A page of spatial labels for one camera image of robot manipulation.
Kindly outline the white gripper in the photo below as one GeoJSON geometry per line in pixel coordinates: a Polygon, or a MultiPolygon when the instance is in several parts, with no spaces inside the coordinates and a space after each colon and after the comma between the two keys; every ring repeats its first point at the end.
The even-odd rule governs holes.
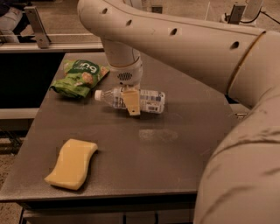
{"type": "Polygon", "coordinates": [[[131,116],[140,115],[140,93],[139,84],[143,76],[143,62],[138,58],[128,66],[109,66],[110,72],[115,76],[117,82],[124,86],[121,97],[131,116]]]}

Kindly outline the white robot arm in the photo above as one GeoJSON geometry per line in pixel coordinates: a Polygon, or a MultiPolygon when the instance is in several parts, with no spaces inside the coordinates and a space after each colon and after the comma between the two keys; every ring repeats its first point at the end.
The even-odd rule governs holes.
{"type": "Polygon", "coordinates": [[[83,26],[228,95],[248,116],[199,183],[193,224],[280,224],[280,45],[275,31],[150,13],[124,0],[79,0],[83,26]]]}

